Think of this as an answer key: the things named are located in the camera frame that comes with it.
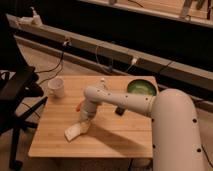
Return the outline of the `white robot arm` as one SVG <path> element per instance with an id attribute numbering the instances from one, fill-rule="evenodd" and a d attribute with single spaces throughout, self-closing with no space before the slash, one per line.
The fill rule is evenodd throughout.
<path id="1" fill-rule="evenodd" d="M 152 119 L 153 171 L 205 171 L 195 105 L 183 91 L 166 89 L 151 96 L 88 86 L 84 96 L 83 117 L 93 118 L 105 102 Z"/>

